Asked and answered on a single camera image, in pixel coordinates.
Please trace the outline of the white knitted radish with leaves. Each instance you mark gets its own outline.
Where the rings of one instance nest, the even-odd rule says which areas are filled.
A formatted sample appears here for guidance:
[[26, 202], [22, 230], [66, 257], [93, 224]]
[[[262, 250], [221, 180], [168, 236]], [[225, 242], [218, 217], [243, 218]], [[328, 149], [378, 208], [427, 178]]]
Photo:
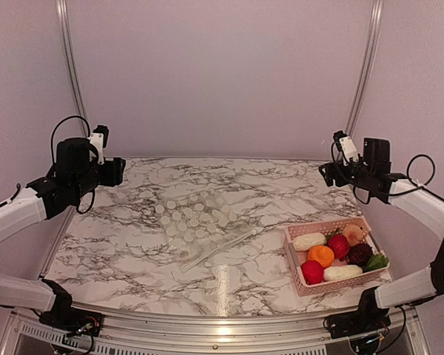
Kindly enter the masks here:
[[326, 244], [326, 236], [320, 232], [302, 234], [292, 240], [295, 251], [308, 251], [314, 246]]

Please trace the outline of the orange knitted orange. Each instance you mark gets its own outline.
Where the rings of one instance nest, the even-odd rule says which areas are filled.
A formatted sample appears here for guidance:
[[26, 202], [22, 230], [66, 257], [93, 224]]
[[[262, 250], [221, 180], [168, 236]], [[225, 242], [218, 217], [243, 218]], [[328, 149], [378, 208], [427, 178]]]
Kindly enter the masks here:
[[328, 268], [334, 262], [335, 256], [328, 246], [313, 246], [308, 251], [307, 260], [316, 260], [323, 268]]

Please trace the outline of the clear polka dot zip bag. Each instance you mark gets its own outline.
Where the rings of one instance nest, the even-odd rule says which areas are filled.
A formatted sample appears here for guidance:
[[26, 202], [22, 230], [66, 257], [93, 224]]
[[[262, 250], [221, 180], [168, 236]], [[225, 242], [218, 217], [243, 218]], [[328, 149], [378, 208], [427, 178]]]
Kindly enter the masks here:
[[164, 198], [154, 210], [182, 273], [257, 234], [214, 190]]

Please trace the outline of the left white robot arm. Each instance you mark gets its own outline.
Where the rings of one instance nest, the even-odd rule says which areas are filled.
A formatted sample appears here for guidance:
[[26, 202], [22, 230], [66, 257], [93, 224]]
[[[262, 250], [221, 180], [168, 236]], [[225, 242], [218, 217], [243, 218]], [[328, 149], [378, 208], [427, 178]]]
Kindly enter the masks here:
[[[0, 244], [30, 226], [51, 220], [70, 207], [78, 214], [85, 195], [95, 195], [99, 186], [122, 183], [126, 161], [106, 159], [109, 129], [105, 125], [87, 129], [84, 138], [67, 138], [52, 143], [52, 165], [44, 177], [0, 202]], [[60, 300], [69, 294], [48, 280], [26, 280], [0, 274], [0, 306], [49, 311], [51, 319], [63, 329], [78, 324], [78, 312]]]

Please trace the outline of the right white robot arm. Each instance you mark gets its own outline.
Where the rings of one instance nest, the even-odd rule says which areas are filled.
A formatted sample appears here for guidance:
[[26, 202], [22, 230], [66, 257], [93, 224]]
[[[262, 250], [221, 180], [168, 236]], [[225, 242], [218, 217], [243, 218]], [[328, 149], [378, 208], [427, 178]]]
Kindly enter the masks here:
[[424, 307], [428, 302], [444, 307], [444, 287], [433, 284], [441, 278], [438, 266], [444, 261], [444, 138], [430, 142], [426, 155], [433, 158], [432, 171], [443, 174], [432, 192], [399, 179], [391, 184], [388, 197], [365, 210], [377, 241], [385, 247], [394, 270], [401, 273], [394, 281], [363, 293], [359, 310], [351, 317], [359, 331], [380, 320], [380, 309], [406, 304]]

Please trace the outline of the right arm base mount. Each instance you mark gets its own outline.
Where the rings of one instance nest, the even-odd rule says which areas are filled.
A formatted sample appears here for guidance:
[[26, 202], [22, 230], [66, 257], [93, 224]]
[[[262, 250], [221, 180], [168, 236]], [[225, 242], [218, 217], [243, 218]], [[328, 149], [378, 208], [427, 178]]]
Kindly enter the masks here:
[[362, 292], [355, 311], [332, 314], [324, 319], [323, 327], [332, 339], [355, 336], [390, 326], [389, 309], [377, 306], [375, 290], [376, 288], [369, 288]]

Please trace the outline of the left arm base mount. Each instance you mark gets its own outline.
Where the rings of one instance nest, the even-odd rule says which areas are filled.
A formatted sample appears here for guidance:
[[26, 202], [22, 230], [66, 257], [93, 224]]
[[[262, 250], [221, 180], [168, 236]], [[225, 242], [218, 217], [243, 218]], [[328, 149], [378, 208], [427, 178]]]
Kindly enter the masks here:
[[91, 334], [93, 337], [99, 335], [103, 320], [101, 313], [74, 308], [72, 296], [58, 283], [47, 279], [41, 281], [48, 285], [55, 295], [52, 308], [39, 313], [41, 323], [67, 331], [73, 336], [82, 333]]

